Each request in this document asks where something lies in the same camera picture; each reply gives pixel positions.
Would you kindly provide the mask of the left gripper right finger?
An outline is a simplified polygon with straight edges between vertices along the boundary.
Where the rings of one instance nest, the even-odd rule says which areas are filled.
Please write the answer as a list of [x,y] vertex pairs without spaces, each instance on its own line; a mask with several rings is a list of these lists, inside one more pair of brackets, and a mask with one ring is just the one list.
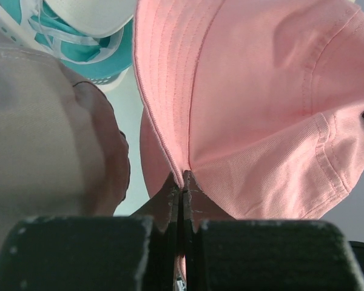
[[364,261],[333,224],[236,220],[184,173],[188,290],[364,290]]

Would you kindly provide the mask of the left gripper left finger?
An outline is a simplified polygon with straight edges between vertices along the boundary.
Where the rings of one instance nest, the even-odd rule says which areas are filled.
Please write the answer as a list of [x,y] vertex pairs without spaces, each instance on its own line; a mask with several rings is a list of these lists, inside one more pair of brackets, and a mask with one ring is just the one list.
[[0,290],[172,290],[179,190],[130,216],[23,219],[0,251]]

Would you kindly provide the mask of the grey beige bucket hat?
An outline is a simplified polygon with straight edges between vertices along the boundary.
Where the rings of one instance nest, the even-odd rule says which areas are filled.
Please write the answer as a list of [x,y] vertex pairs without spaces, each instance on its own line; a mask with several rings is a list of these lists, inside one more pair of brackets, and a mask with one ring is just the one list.
[[29,216],[113,215],[128,151],[97,86],[0,33],[0,249]]

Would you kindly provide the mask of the pink bucket hat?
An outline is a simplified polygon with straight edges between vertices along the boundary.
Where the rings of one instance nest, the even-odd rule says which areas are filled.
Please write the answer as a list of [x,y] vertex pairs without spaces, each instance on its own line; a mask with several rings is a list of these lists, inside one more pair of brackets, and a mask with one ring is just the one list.
[[147,191],[191,171],[238,219],[318,219],[364,170],[364,12],[350,1],[139,1]]

